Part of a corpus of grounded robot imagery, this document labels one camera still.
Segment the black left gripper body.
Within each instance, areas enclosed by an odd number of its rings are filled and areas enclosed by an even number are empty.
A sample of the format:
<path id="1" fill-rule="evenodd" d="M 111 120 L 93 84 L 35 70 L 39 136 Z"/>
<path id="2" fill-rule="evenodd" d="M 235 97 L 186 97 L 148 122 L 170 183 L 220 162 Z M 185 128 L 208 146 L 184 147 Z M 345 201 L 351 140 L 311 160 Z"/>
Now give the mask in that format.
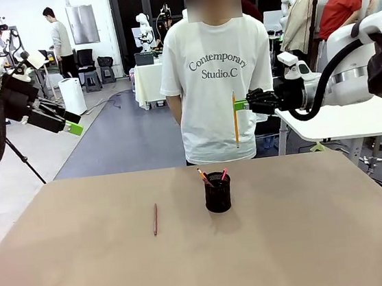
<path id="1" fill-rule="evenodd" d="M 21 121 L 31 115 L 38 89 L 32 83 L 5 75 L 1 78 L 0 97 L 3 100 L 5 118 Z"/>

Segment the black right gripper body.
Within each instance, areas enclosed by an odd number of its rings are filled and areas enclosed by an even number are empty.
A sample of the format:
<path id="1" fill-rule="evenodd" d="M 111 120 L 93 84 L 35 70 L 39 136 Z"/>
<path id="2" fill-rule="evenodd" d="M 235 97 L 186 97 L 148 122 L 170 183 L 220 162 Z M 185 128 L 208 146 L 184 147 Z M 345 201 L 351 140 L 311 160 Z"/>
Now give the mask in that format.
<path id="1" fill-rule="evenodd" d="M 303 107 L 305 88 L 302 78 L 296 80 L 278 79 L 274 80 L 273 84 L 278 110 L 298 110 Z"/>

